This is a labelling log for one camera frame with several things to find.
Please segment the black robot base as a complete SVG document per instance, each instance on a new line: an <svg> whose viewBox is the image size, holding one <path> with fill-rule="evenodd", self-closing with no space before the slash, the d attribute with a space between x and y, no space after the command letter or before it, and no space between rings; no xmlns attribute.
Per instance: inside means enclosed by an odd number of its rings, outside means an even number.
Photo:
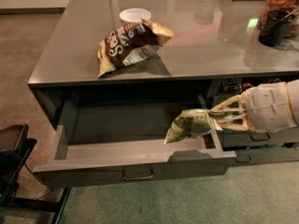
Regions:
<svg viewBox="0 0 299 224"><path fill-rule="evenodd" d="M0 130L0 206L12 210L35 210L50 212L51 224L59 224L71 188L65 188L58 202L16 197L18 177L33 151L36 140L28 138L27 124L12 125Z"/></svg>

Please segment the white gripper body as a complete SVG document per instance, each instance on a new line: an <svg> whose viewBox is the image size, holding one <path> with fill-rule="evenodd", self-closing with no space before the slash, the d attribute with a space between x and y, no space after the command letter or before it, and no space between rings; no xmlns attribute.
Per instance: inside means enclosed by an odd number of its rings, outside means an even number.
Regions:
<svg viewBox="0 0 299 224"><path fill-rule="evenodd" d="M249 129L275 133L296 126L296 82L261 84L241 94Z"/></svg>

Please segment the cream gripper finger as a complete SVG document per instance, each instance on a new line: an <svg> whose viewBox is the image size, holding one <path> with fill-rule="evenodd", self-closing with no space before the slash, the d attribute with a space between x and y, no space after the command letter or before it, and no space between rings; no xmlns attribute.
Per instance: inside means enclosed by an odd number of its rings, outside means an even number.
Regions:
<svg viewBox="0 0 299 224"><path fill-rule="evenodd" d="M210 109L212 114L224 114L226 112L239 112L245 111L245 107L242 103L242 98L240 95L235 95L226 99L218 105L215 105Z"/></svg>
<svg viewBox="0 0 299 224"><path fill-rule="evenodd" d="M248 116L245 113L233 114L229 112L228 114L212 114L212 118L215 119L223 129L234 131L247 131L249 129Z"/></svg>

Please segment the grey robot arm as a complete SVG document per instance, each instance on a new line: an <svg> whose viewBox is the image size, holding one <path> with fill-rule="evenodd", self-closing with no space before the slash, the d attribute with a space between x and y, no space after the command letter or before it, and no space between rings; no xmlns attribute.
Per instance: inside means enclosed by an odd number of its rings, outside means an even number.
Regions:
<svg viewBox="0 0 299 224"><path fill-rule="evenodd" d="M224 129L275 133L299 124L299 80L261 84L214 106Z"/></svg>

